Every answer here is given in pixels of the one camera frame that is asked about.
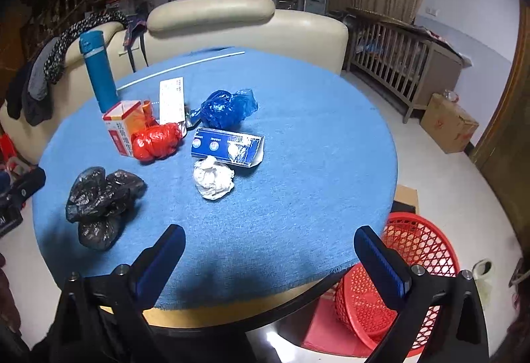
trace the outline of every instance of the round table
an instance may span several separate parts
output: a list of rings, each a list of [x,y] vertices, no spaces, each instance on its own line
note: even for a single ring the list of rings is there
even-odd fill
[[[253,89],[259,110],[237,131],[264,136],[264,159],[251,169],[234,167],[235,187],[217,201],[203,199],[194,186],[194,130],[175,155],[143,165],[119,155],[95,99],[60,125],[39,163],[46,185],[33,197],[37,242],[58,286],[72,271],[106,275],[120,263],[131,264],[169,224],[180,224],[186,249],[155,308],[145,312],[150,324],[194,329],[273,308],[284,316],[307,303],[300,295],[316,298],[358,261],[352,244],[358,227],[382,231],[396,189],[396,150],[378,110],[338,75],[228,47],[151,65],[119,86],[237,51],[245,53],[163,73],[120,92],[121,99],[156,101],[161,80],[183,76],[185,102],[194,108],[217,89]],[[72,183],[91,166],[127,170],[147,183],[133,219],[106,252],[81,246],[77,225],[65,219]],[[300,304],[290,305],[297,298]]]

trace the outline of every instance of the black and white patterned cloth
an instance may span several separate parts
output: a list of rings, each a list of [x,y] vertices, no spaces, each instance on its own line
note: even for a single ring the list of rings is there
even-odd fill
[[[109,12],[104,11],[91,14],[82,21],[76,22],[61,34],[48,59],[44,63],[43,71],[46,80],[50,83],[59,82],[64,72],[66,51],[70,45],[85,31],[106,22],[120,22],[124,28],[127,26],[127,18],[122,12],[119,10],[110,10]]]

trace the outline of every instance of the plastic basket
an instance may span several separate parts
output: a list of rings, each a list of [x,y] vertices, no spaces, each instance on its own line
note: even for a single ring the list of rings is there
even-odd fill
[[[395,249],[407,264],[420,264],[434,275],[455,276],[460,271],[449,240],[421,216],[404,212],[390,214],[381,240],[387,247]],[[340,281],[335,309],[339,319],[372,350],[385,336],[397,314],[385,306],[360,263]],[[422,352],[437,314],[437,306],[429,309],[408,357]]]

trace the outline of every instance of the water bottle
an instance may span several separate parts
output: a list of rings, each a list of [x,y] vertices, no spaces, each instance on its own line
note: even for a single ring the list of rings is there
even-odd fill
[[[87,31],[79,37],[79,50],[85,59],[88,77],[101,113],[112,109],[119,101],[112,78],[109,57],[102,31]]]

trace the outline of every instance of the sofa backrest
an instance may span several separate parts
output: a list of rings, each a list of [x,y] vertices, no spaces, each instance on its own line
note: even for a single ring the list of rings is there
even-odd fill
[[[275,10],[271,0],[177,0],[154,9],[144,34],[147,63],[154,64],[194,50],[214,46],[242,46],[310,62],[340,73],[348,30],[338,21],[295,10]],[[119,23],[95,29],[104,33],[115,81],[131,74],[124,50],[125,31]],[[137,38],[131,47],[136,70],[146,66]],[[52,86],[54,115],[36,127],[0,109],[0,122],[15,147],[30,162],[37,163],[60,122],[75,112],[94,93],[79,42],[66,53],[65,74]]]

